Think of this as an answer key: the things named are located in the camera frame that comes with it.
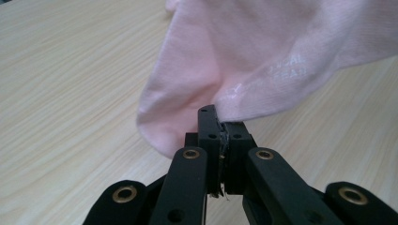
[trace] pink cloth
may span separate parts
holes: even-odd
[[[339,68],[398,53],[397,0],[176,0],[137,125],[171,158],[196,112],[222,121],[289,109]]]

